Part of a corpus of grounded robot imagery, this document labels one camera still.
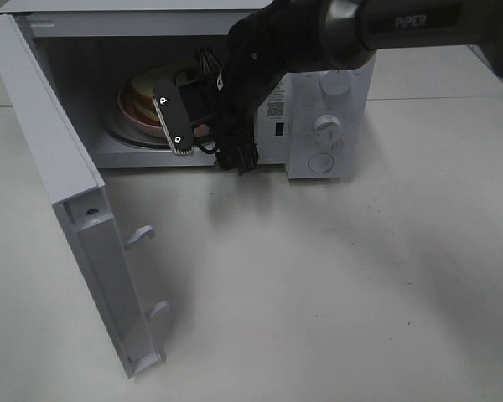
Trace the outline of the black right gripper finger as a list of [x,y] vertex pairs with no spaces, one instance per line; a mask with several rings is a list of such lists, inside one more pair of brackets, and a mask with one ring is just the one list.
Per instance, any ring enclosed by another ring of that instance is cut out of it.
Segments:
[[216,166],[223,170],[236,170],[239,176],[257,168],[259,154],[255,143],[222,147],[215,152]]
[[218,75],[222,68],[222,64],[212,48],[198,49],[197,62],[199,76],[201,78]]

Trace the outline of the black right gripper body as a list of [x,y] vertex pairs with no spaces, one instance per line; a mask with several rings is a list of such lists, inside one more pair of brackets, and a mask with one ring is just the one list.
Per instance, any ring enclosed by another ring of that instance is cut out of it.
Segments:
[[222,147],[255,143],[252,118],[224,102],[215,79],[203,77],[178,87],[194,131],[194,144],[205,154]]

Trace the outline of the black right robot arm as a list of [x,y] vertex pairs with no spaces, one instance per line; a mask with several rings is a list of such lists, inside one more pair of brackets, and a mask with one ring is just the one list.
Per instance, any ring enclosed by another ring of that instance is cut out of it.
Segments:
[[234,24],[200,82],[215,145],[239,173],[258,164],[253,112],[288,73],[355,70],[380,49],[474,45],[503,78],[503,1],[274,1]]

